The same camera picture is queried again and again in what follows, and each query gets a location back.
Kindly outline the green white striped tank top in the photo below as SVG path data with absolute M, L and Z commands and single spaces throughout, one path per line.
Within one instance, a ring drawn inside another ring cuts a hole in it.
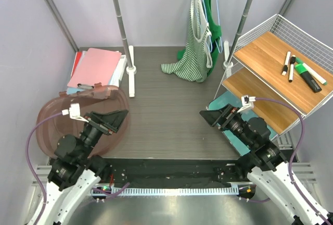
M 211 37 L 201 0 L 191 0 L 185 51 L 180 60 L 162 64 L 166 74 L 175 74 L 181 79 L 202 83 L 206 80 L 213 61 L 207 42 Z

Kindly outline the light blue wire hanger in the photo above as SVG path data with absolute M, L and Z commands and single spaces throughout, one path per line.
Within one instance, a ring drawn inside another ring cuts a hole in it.
M 209 26 L 208 22 L 208 15 L 207 15 L 207 9 L 204 0 L 201 0 L 203 4 L 203 9 L 204 9 L 204 14 L 207 22 L 207 26 Z M 220 14 L 219 14 L 219 6 L 218 6 L 218 0 L 216 0 L 216 12 L 217 12 L 217 20 L 218 20 L 218 25 L 220 25 Z M 223 51 L 223 42 L 222 42 L 222 37 L 220 36 L 217 40 L 214 42 L 212 39 L 208 41 L 207 48 L 209 49 L 209 52 L 213 52 L 215 49 L 218 50 L 218 52 L 221 54 Z

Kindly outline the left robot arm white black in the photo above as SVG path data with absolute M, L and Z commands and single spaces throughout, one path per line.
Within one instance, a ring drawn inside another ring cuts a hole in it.
M 41 182 L 32 167 L 29 154 L 25 155 L 43 194 L 29 224 L 67 224 L 95 184 L 107 182 L 111 178 L 111 164 L 101 156 L 91 155 L 91 152 L 103 135 L 119 131 L 127 114 L 128 110 L 123 109 L 106 114 L 91 111 L 82 116 L 80 113 L 73 115 L 70 110 L 65 109 L 36 125 L 39 127 L 53 118 L 65 115 L 84 123 L 79 137 L 67 134 L 58 140 L 56 159 L 52 163 L 46 184 Z

